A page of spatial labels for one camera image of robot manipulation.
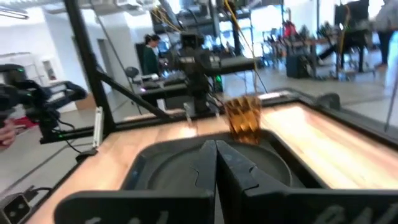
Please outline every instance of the green shirt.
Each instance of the green shirt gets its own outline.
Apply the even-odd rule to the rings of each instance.
[[[146,46],[144,48],[144,75],[150,75],[153,73],[159,74],[158,59],[154,50],[151,47]]]

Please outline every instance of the glass cup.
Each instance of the glass cup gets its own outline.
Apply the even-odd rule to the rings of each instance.
[[[257,96],[242,96],[225,102],[224,107],[234,140],[259,144],[261,100]]]

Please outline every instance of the wooden board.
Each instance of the wooden board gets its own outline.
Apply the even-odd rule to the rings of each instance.
[[[262,128],[279,135],[334,189],[398,188],[398,155],[300,104],[262,111]],[[136,156],[147,146],[228,131],[224,117],[114,133],[40,207],[28,223],[53,223],[55,207],[81,190],[117,190]]]

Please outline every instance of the chair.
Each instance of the chair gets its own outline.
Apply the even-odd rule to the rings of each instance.
[[[131,79],[131,83],[136,84],[136,85],[141,85],[142,81],[141,79],[137,79],[137,76],[139,75],[139,70],[138,68],[135,67],[127,67],[124,69],[126,72],[126,75],[129,79]]]

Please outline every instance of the woman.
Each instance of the woman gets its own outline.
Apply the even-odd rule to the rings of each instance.
[[[389,46],[391,37],[394,35],[398,20],[398,0],[384,0],[384,6],[381,8],[375,19],[375,27],[379,31],[381,63],[376,68],[386,68],[388,63]]]
[[[0,150],[7,149],[15,141],[17,135],[14,123],[7,119],[4,121],[4,127],[0,128]]]
[[[157,44],[159,43],[160,37],[156,34],[154,35],[146,35],[145,36],[145,44],[143,59],[144,59],[144,68],[143,74],[159,74],[159,59],[157,58]]]

